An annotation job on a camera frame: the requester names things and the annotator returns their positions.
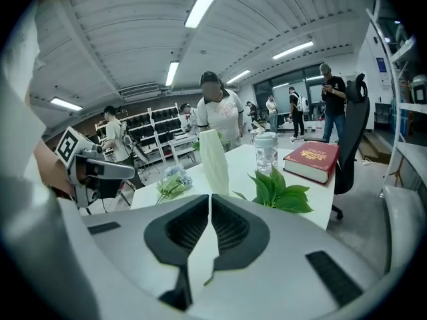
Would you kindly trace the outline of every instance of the red book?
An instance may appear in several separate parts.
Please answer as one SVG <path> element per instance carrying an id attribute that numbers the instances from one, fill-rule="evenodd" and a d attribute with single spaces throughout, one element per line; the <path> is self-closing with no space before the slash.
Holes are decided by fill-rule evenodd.
<path id="1" fill-rule="evenodd" d="M 324 184 L 334 171 L 338 149 L 338 145 L 331 143 L 307 141 L 283 158 L 284 169 Z"/>

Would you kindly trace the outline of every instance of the ceiling light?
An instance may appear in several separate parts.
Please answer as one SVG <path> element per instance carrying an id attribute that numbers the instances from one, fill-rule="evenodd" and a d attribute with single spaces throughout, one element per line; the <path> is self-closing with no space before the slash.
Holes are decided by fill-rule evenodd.
<path id="1" fill-rule="evenodd" d="M 79 110 L 82 110 L 82 109 L 83 109 L 83 108 L 82 108 L 82 107 L 80 107 L 79 105 L 72 104 L 72 103 L 70 103 L 70 102 L 66 102 L 66 101 L 64 101 L 63 99 L 59 99 L 58 97 L 54 97 L 54 98 L 51 100 L 51 103 L 52 103 L 52 104 L 56 104 L 56 105 L 60 105 L 61 107 L 68 108 L 68 109 L 71 109 L 71 110 L 76 110 L 76 111 L 79 111 Z"/>
<path id="2" fill-rule="evenodd" d="M 324 78 L 324 77 L 323 76 L 310 77 L 310 78 L 307 78 L 307 81 L 314 81 L 315 79 L 321 79 L 321 78 Z"/>
<path id="3" fill-rule="evenodd" d="M 276 85 L 275 87 L 273 87 L 273 89 L 284 87 L 285 85 L 289 85 L 289 83 L 285 83 L 285 84 L 281 84 L 281 85 Z"/>
<path id="4" fill-rule="evenodd" d="M 289 55 L 290 53 L 298 51 L 298 50 L 301 50 L 301 49 L 305 49 L 306 47 L 309 47 L 309 46 L 313 46 L 313 42 L 312 41 L 309 41 L 308 43 L 305 43 L 305 44 L 302 44 L 302 45 L 298 45 L 298 46 L 292 47 L 289 50 L 286 50 L 286 51 L 284 51 L 282 53 L 279 53 L 278 55 L 275 55 L 273 57 L 273 59 L 279 59 L 280 57 Z"/>
<path id="5" fill-rule="evenodd" d="M 235 76 L 235 77 L 231 78 L 231 79 L 227 82 L 227 84 L 233 83 L 236 79 L 239 79 L 240 77 L 242 77 L 242 76 L 244 76 L 244 75 L 247 75 L 249 72 L 251 72 L 251 71 L 250 71 L 250 70 L 245 70 L 245 71 L 243 71 L 243 72 L 242 72 L 242 73 L 240 73 L 239 75 L 237 75 L 237 76 Z"/>
<path id="6" fill-rule="evenodd" d="M 193 5 L 193 8 L 191 8 L 187 20 L 185 20 L 185 27 L 191 27 L 195 29 L 213 2 L 214 0 L 197 0 Z"/>
<path id="7" fill-rule="evenodd" d="M 169 72 L 167 73 L 167 79 L 166 79 L 166 87 L 169 87 L 172 85 L 173 78 L 175 77 L 176 71 L 178 69 L 179 62 L 172 61 L 169 66 Z"/>

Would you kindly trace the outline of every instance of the cable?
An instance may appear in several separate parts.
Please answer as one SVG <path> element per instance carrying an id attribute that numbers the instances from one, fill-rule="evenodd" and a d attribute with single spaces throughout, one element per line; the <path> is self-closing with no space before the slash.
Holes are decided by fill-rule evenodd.
<path id="1" fill-rule="evenodd" d="M 102 201 L 102 207 L 104 208 L 105 213 L 108 213 L 107 209 L 105 208 L 105 205 L 104 205 L 104 199 L 101 199 L 101 201 Z"/>

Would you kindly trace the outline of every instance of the bouquet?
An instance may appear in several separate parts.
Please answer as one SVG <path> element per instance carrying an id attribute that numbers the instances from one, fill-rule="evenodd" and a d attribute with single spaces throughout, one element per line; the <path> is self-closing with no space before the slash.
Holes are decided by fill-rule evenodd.
<path id="1" fill-rule="evenodd" d="M 193 179 L 187 175 L 182 165 L 168 167 L 165 170 L 165 179 L 157 182 L 157 190 L 160 197 L 157 204 L 165 199 L 173 199 L 187 191 L 193 185 Z"/>

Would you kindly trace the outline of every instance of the floor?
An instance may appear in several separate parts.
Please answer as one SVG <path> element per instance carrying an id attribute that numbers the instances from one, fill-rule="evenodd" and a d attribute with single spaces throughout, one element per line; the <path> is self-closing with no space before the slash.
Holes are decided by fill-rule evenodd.
<path id="1" fill-rule="evenodd" d="M 302 141 L 291 142 L 289 137 L 292 132 L 281 133 L 279 136 L 279 148 L 296 149 L 302 145 Z M 310 137 L 321 137 L 319 131 L 312 132 Z M 336 141 L 338 136 L 334 131 L 331 142 Z M 250 135 L 245 134 L 243 143 L 250 143 Z M 384 200 L 378 197 L 382 186 L 382 176 L 386 172 L 386 165 L 379 163 L 365 163 L 357 152 L 357 162 L 354 163 L 355 177 L 354 186 L 344 195 L 334 197 L 334 205 L 341 208 L 344 218 L 341 221 L 336 219 L 336 214 L 331 212 L 330 222 L 327 232 L 343 242 L 355 252 L 360 254 L 373 269 L 383 275 L 387 269 L 388 262 L 388 220 Z M 186 169 L 195 165 L 189 158 L 181 160 Z M 173 165 L 173 159 L 167 163 L 158 163 L 150 166 L 144 173 L 140 174 L 141 180 L 146 185 L 155 183 L 163 177 L 166 167 Z M 132 202 L 133 190 L 125 185 L 123 195 Z M 124 211 L 129 209 L 122 197 L 115 199 L 97 200 L 91 205 L 92 214 Z M 82 215 L 87 215 L 86 210 L 80 210 Z"/>

